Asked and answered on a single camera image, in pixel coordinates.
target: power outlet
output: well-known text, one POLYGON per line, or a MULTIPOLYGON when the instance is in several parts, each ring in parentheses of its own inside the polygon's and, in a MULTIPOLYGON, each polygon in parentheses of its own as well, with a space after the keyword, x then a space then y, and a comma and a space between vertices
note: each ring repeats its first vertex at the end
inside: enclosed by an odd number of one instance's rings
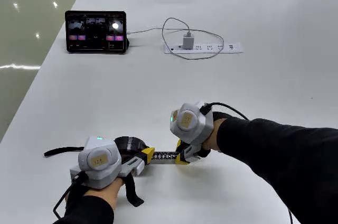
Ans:
MULTIPOLYGON (((192 50, 186 50, 182 48, 182 45, 169 45, 172 52, 176 54, 199 54, 199 53, 216 53, 222 49, 220 43, 197 43, 192 50)), ((241 53, 243 52, 242 45, 240 43, 225 43, 224 49, 220 53, 241 53)), ((170 51, 166 45, 164 45, 164 53, 169 54, 170 51)))

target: hand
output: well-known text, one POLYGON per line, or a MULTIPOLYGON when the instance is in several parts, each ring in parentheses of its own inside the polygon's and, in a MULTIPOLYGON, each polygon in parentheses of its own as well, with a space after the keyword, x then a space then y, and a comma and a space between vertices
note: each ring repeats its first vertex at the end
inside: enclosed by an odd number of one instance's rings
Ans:
POLYGON ((221 126, 221 124, 225 121, 225 118, 222 119, 218 119, 216 121, 213 122, 213 131, 210 134, 209 138, 206 139, 206 141, 204 141, 202 143, 202 148, 204 150, 209 150, 209 149, 213 149, 213 150, 219 150, 218 145, 217 145, 217 132, 218 132, 218 128, 221 126))
POLYGON ((108 204, 110 204, 113 210, 115 210, 116 201, 117 201, 117 193, 123 184, 124 183, 121 178, 116 178, 114 182, 111 183, 109 186, 101 190, 90 189, 83 196, 96 196, 96 197, 102 198, 108 204))

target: floor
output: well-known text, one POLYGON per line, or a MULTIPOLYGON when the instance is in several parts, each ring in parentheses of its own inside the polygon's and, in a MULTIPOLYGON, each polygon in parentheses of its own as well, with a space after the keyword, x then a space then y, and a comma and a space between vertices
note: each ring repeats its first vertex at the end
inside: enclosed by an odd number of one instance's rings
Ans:
POLYGON ((0 140, 75 0, 0 0, 0 140))

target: tape measure blade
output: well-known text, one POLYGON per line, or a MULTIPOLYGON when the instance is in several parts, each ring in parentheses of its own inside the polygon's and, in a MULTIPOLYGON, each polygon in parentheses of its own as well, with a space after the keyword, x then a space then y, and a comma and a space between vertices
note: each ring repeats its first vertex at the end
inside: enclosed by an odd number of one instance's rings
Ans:
POLYGON ((150 164, 175 164, 177 152, 154 152, 150 164))

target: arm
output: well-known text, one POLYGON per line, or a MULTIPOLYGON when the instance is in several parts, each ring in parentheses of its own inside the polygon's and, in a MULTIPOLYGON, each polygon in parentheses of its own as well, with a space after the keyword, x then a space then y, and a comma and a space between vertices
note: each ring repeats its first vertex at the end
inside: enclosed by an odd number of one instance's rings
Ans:
POLYGON ((220 119, 205 143, 244 163, 302 223, 332 223, 338 212, 338 130, 264 119, 220 119))
POLYGON ((122 179, 116 178, 102 190, 88 190, 79 199, 72 200, 64 217, 54 224, 112 224, 117 193, 122 185, 122 179))

